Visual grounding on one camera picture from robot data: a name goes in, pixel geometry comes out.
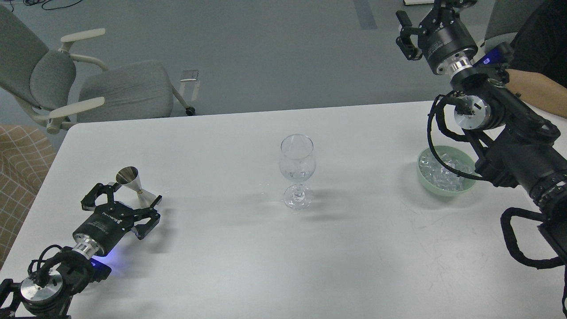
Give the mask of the person's forearm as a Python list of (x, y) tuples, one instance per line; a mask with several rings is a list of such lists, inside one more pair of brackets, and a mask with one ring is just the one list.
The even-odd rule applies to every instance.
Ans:
[(547, 113), (567, 117), (567, 89), (547, 76), (508, 69), (509, 82), (506, 87), (519, 98)]

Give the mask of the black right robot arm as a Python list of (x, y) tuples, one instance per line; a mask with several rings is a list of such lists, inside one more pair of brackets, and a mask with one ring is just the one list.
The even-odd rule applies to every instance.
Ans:
[[(565, 266), (566, 159), (553, 147), (560, 131), (505, 87), (509, 77), (503, 63), (473, 62), (478, 47), (460, 20), (460, 10), (474, 4), (474, 0), (436, 0), (417, 26), (406, 12), (396, 12), (400, 24), (396, 44), (405, 58), (424, 57), (434, 74), (450, 77), (452, 90), (435, 98), (427, 116), (428, 147), (457, 176), (495, 187), (521, 185), (539, 211), (511, 207), (502, 214), (510, 256), (539, 270)], [(471, 145), (478, 156), (474, 174), (441, 159), (431, 137), (434, 122), (446, 137)], [(555, 258), (530, 259), (521, 252), (512, 227), (515, 216), (540, 222), (537, 228)]]

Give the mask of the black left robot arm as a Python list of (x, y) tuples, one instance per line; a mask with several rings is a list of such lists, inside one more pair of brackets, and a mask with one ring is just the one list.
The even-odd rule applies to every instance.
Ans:
[(24, 280), (2, 281), (3, 319), (16, 318), (20, 306), (31, 319), (68, 319), (73, 297), (111, 274), (111, 267), (97, 257), (107, 256), (128, 232), (143, 240), (158, 225), (157, 207), (162, 196), (138, 190), (142, 207), (134, 209), (115, 200), (119, 189), (118, 183), (95, 184), (81, 200), (83, 210), (90, 211), (91, 216), (73, 233), (75, 246), (50, 245), (48, 249), (57, 249), (57, 253), (46, 258), (46, 252), (42, 252), (32, 260)]

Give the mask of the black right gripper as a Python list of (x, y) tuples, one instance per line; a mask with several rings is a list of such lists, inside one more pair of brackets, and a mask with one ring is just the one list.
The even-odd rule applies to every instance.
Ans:
[(396, 44), (409, 61), (424, 57), (434, 74), (441, 75), (443, 63), (457, 54), (473, 58), (478, 47), (460, 20), (460, 10), (474, 6), (477, 0), (435, 0), (431, 11), (417, 27), (406, 11), (397, 10), (400, 34)]

